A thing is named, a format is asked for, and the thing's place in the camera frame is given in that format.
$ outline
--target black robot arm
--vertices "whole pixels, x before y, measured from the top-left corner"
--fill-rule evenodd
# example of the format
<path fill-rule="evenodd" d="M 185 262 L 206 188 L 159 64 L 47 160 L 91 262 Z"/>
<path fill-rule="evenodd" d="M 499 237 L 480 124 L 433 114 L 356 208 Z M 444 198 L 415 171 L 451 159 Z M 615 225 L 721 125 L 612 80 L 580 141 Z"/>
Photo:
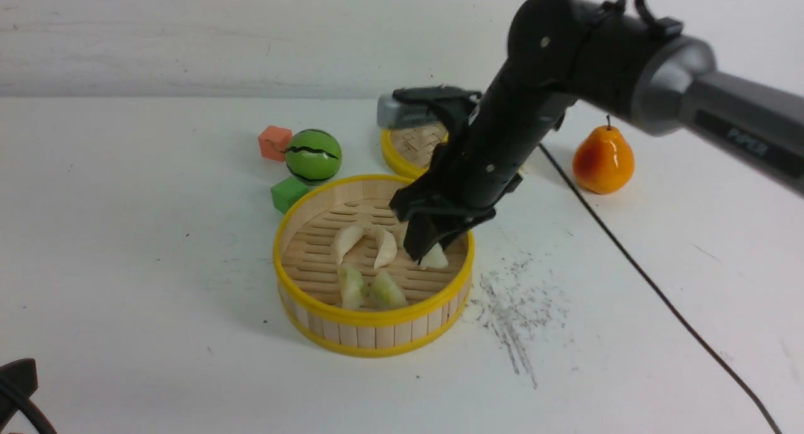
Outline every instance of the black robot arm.
<path fill-rule="evenodd" d="M 804 99 L 718 72 L 706 42 L 637 5 L 640 18 L 624 14 L 624 0 L 528 0 L 479 102 L 455 87 L 394 92 L 393 102 L 427 107 L 422 123 L 436 119 L 450 133 L 425 174 L 391 200 L 413 259 L 492 219 L 577 99 L 654 136 L 689 128 L 804 192 Z"/>

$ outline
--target toy block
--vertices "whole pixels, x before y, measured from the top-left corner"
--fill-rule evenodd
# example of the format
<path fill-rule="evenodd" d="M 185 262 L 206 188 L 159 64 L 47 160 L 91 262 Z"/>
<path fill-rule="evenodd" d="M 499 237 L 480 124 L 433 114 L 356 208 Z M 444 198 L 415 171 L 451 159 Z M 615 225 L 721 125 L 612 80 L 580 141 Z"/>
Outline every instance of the toy block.
<path fill-rule="evenodd" d="M 309 191 L 310 188 L 299 182 L 295 176 L 288 176 L 271 187 L 273 207 L 281 211 L 282 214 L 287 213 L 293 203 L 296 203 L 298 199 L 304 197 L 304 194 Z"/>
<path fill-rule="evenodd" d="M 288 147 L 293 133 L 290 129 L 269 126 L 259 135 L 259 153 L 270 160 L 285 162 L 285 148 Z"/>

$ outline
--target orange cube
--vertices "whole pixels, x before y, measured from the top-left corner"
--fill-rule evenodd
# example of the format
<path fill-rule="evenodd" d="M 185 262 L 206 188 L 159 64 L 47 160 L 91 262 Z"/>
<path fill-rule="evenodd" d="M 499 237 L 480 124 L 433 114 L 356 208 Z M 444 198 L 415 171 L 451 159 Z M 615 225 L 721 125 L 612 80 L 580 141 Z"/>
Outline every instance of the orange cube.
<path fill-rule="evenodd" d="M 292 137 L 290 129 L 269 126 L 259 135 L 259 153 L 264 158 L 285 162 L 284 151 Z"/>

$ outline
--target toy watermelon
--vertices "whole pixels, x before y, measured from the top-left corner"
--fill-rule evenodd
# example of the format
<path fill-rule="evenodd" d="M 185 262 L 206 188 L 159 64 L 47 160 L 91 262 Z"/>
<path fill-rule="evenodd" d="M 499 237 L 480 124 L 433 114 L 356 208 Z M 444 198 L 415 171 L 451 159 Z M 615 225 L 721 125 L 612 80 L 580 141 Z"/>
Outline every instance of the toy watermelon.
<path fill-rule="evenodd" d="M 341 158 L 338 140 L 320 129 L 300 131 L 285 148 L 288 170 L 307 185 L 319 185 L 335 176 Z"/>

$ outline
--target white wall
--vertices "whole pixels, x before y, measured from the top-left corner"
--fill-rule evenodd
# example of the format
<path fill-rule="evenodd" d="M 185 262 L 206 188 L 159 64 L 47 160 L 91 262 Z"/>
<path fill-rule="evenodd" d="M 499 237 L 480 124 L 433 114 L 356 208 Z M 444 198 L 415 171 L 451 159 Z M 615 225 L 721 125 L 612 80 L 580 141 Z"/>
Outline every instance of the white wall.
<path fill-rule="evenodd" d="M 483 89 L 523 0 L 0 0 L 0 94 Z M 724 70 L 804 92 L 801 0 L 649 0 Z"/>

